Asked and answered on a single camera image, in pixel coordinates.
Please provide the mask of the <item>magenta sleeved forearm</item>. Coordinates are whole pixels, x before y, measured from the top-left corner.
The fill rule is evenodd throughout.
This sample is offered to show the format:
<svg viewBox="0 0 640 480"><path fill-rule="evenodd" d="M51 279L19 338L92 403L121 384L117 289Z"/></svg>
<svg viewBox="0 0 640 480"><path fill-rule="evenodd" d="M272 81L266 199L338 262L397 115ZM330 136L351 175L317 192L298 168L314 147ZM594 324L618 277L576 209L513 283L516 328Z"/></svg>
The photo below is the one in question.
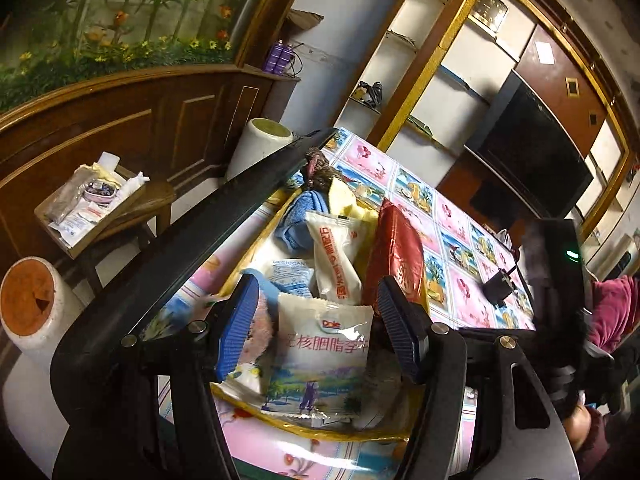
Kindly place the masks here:
<svg viewBox="0 0 640 480"><path fill-rule="evenodd" d="M639 279L623 275L591 283L592 318L589 340L613 353L639 324Z"/></svg>

